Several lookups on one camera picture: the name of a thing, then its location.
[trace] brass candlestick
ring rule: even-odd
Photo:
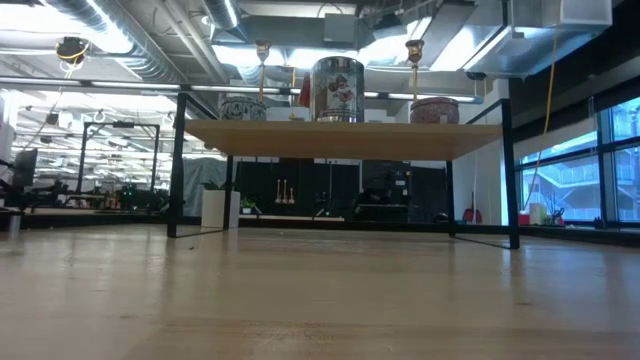
[[[413,69],[413,101],[418,101],[418,63],[422,59],[422,47],[424,41],[422,40],[409,40],[404,44],[409,51],[409,61],[413,63],[411,68]]]
[[[291,68],[291,88],[295,88],[296,87],[296,68],[293,67]],[[291,107],[291,115],[289,115],[289,120],[295,120],[296,118],[296,114],[293,112],[293,102],[295,101],[296,96],[295,95],[291,95],[291,102],[289,103],[289,106]]]
[[[269,49],[271,49],[271,41],[269,40],[256,40],[256,52],[260,59],[260,92],[258,93],[258,99],[263,99],[264,89],[264,62],[269,57]]]

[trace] white planter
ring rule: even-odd
[[[231,192],[229,227],[238,227],[240,213],[240,193]],[[204,190],[202,192],[202,227],[221,228],[224,223],[224,190]]]

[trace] green plant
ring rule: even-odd
[[[240,202],[240,207],[243,209],[253,209],[255,206],[256,202],[251,199],[244,198]]]

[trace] wooden table surface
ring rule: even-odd
[[[207,148],[237,156],[454,160],[502,136],[499,125],[189,120]]]
[[[12,252],[0,242],[0,359],[640,359],[637,249],[165,232],[24,231]]]

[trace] workbench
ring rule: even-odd
[[[513,159],[511,139],[511,109],[508,99],[500,99],[486,107],[465,124],[389,124],[389,123],[325,123],[297,121],[234,121],[210,119],[186,120],[187,103],[202,112],[204,107],[186,93],[178,96],[175,118],[171,177],[170,221],[167,235],[178,237],[176,226],[183,202],[182,146],[187,132],[227,154],[226,204],[224,226],[228,229],[229,197],[233,182],[234,156],[264,156],[287,158],[339,158],[360,160],[436,160],[446,161],[448,227],[451,237],[456,232],[473,229],[472,233],[507,234],[510,249],[520,246],[513,161],[505,161],[508,226],[457,225],[453,199],[452,161],[496,140],[503,140],[504,158]],[[478,125],[475,122],[500,108],[501,125]]]

